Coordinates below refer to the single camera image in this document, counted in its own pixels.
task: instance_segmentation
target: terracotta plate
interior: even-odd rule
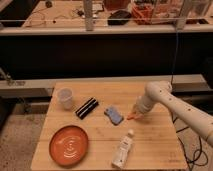
[[[78,126],[66,126],[57,131],[49,144],[52,159],[61,166],[72,166],[86,154],[88,136]]]

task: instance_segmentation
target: floor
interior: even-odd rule
[[[0,134],[0,170],[1,171],[29,171],[36,144],[45,119],[47,106],[37,106],[31,109],[30,114],[23,114],[20,106],[16,107],[8,118]],[[185,127],[180,120],[175,122],[177,130]],[[194,150],[198,147],[197,135],[187,129],[178,134],[185,144],[187,155],[192,158]],[[211,159],[212,149],[202,142],[204,151]],[[198,163],[205,162],[202,155]],[[208,171],[208,165],[194,167],[193,171]]]

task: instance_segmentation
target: wire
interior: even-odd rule
[[[74,10],[69,10],[69,16],[71,17],[71,19],[75,19],[75,18],[79,18],[81,17],[79,15],[79,12],[83,12],[83,7],[82,6],[77,6]]]
[[[207,154],[206,154],[206,152],[205,151],[203,151],[203,146],[202,146],[202,141],[201,141],[201,138],[200,138],[200,136],[198,136],[198,139],[199,139],[199,148],[198,149],[196,149],[194,152],[193,152],[193,158],[192,159],[190,159],[188,156],[187,156],[187,154],[186,154],[186,149],[185,149],[185,145],[184,145],[184,143],[182,142],[182,140],[178,137],[178,139],[179,139],[179,141],[180,141],[180,143],[181,143],[181,146],[182,146],[182,149],[183,149],[183,152],[184,152],[184,156],[185,156],[185,159],[186,159],[186,162],[187,162],[187,165],[188,165],[188,168],[189,168],[189,171],[193,171],[193,169],[194,169],[194,166],[199,166],[199,167],[201,167],[201,166],[206,166],[207,164],[208,164],[208,156],[207,156]],[[200,159],[200,157],[201,157],[201,155],[204,155],[205,156],[205,162],[204,163],[196,163],[199,159]]]
[[[33,13],[37,13],[37,12],[44,11],[44,10],[46,10],[46,9],[48,9],[48,8],[42,8],[42,9],[39,9],[39,10],[37,10],[37,11],[32,12],[32,14],[33,14]]]
[[[178,117],[176,117],[172,122],[175,123],[178,120]]]
[[[172,116],[172,122],[173,122],[173,119],[174,119],[174,115],[173,115],[173,113],[172,112],[170,112],[171,113],[171,116]]]
[[[185,128],[182,128],[182,129],[179,129],[179,130],[177,130],[176,131],[176,133],[179,133],[179,132],[182,132],[182,131],[185,131],[186,129],[188,129],[189,127],[188,126],[186,126]]]
[[[176,68],[176,62],[177,62],[177,56],[178,56],[178,49],[179,49],[179,35],[178,35],[177,28],[175,28],[175,33],[176,33],[176,45],[175,45],[174,60],[173,60],[173,64],[172,64],[171,84],[173,84],[173,80],[174,80],[174,72],[175,72],[175,68]]]
[[[40,25],[43,25],[43,24],[46,25],[45,15],[44,15],[42,12],[39,12],[39,11],[40,11],[40,10],[35,11],[35,12],[32,13],[32,15],[31,15],[30,18],[29,18],[29,25],[26,26],[26,27],[35,27],[35,26],[40,26]],[[41,19],[40,19],[40,20],[34,20],[34,21],[42,21],[42,23],[39,23],[39,24],[32,24],[32,22],[33,22],[32,16],[33,16],[34,14],[39,14],[39,15],[41,15]]]
[[[69,17],[67,17],[65,15],[58,15],[58,16],[56,16],[56,17],[53,18],[53,23],[56,23],[56,19],[59,19],[59,18],[69,19]]]

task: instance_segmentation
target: paper cup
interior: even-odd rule
[[[68,88],[60,89],[57,92],[57,98],[59,103],[63,106],[64,109],[69,110],[73,106],[73,96],[72,91]]]

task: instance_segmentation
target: metal frame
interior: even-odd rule
[[[83,0],[86,31],[93,31],[92,0]]]
[[[172,25],[144,25],[137,27],[95,27],[93,31],[85,28],[3,28],[0,36],[31,36],[31,35],[92,35],[92,34],[155,34],[175,33],[177,30]],[[213,32],[213,25],[187,25],[179,33]]]
[[[57,82],[72,81],[170,81],[171,75],[138,76],[138,77],[105,77],[105,78],[67,78],[24,80],[23,86],[9,86],[7,81],[0,81],[0,96],[3,98],[50,97]],[[176,75],[173,82],[174,92],[213,91],[205,82],[202,75]]]
[[[188,16],[191,8],[193,7],[194,3],[196,3],[195,0],[184,0],[179,19],[177,20],[177,23],[176,23],[177,29],[182,30],[185,27],[186,21],[187,21],[187,16]],[[211,4],[212,4],[212,0],[209,0],[209,4],[208,4],[207,8],[203,11],[204,13],[206,13],[208,11]]]

